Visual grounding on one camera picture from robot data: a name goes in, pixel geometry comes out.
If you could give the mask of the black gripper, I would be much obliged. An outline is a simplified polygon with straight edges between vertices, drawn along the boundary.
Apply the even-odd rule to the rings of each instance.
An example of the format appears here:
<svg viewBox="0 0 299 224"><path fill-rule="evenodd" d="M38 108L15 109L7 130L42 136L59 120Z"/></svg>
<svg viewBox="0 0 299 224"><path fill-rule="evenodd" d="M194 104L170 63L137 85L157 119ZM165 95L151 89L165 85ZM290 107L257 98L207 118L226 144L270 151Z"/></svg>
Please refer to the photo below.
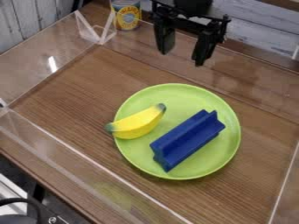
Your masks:
<svg viewBox="0 0 299 224"><path fill-rule="evenodd" d="M154 35L159 52L166 55L174 49L174 28L202 31L191 55L195 66L201 67L222 41L221 31L227 30L230 15L213 9L214 0L151 1Z"/></svg>

